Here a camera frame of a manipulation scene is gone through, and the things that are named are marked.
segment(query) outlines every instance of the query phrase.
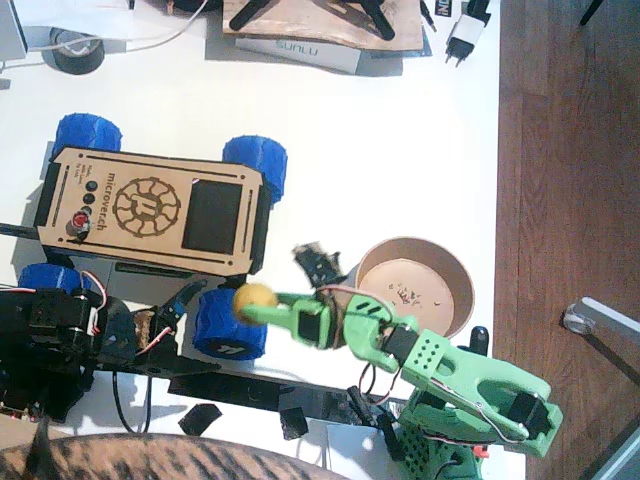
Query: blue tire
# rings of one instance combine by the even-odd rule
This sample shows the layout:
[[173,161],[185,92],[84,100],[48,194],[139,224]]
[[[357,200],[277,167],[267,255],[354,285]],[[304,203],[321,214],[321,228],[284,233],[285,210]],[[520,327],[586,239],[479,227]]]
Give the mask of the blue tire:
[[19,287],[62,288],[67,293],[79,288],[81,284],[84,288],[91,287],[89,280],[82,279],[77,270],[50,263],[36,263],[23,268],[18,280]]
[[232,288],[218,288],[200,296],[193,346],[216,358],[253,360],[264,355],[267,326],[238,322],[231,307]]
[[58,123],[55,157],[65,146],[120,151],[120,129],[109,120],[89,113],[72,113]]
[[271,189],[272,206],[284,195],[287,151],[275,140],[257,135],[236,137],[224,146],[222,160],[246,165],[262,172]]

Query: round tray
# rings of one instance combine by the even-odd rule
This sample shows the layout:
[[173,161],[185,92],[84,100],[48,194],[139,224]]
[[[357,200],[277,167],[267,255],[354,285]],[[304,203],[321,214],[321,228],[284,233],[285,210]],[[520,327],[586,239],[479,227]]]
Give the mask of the round tray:
[[421,238],[392,238],[369,250],[358,266],[356,287],[391,302],[399,316],[415,316],[420,331],[448,338],[473,311],[473,284],[462,263]]

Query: black bracket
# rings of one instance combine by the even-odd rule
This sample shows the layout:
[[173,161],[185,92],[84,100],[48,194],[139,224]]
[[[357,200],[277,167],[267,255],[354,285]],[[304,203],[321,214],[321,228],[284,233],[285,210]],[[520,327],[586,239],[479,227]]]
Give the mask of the black bracket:
[[[229,28],[234,31],[241,30],[247,23],[251,21],[256,14],[265,8],[273,0],[249,0],[242,9],[236,14],[235,17],[229,22]],[[389,41],[396,36],[396,32],[387,20],[387,17],[382,12],[380,5],[384,0],[343,0],[345,3],[359,3],[371,20],[375,24],[376,28],[380,32],[383,39]]]

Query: black tape roll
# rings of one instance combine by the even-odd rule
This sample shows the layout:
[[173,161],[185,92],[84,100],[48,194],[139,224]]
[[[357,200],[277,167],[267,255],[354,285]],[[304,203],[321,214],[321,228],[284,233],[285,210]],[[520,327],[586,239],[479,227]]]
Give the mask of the black tape roll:
[[[61,28],[52,28],[49,33],[49,42],[51,45],[58,45],[82,37],[89,37],[89,35]],[[68,47],[57,48],[53,50],[53,59],[63,72],[72,75],[91,73],[104,60],[104,43],[102,40],[94,39]]]

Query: striped fur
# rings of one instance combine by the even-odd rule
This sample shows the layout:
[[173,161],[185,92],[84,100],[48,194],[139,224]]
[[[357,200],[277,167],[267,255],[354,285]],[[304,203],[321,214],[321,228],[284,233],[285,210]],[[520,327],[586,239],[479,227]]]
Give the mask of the striped fur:
[[0,451],[0,478],[19,480],[311,480],[343,477],[265,450],[204,438],[111,434],[47,442],[54,476],[25,474],[28,446]]

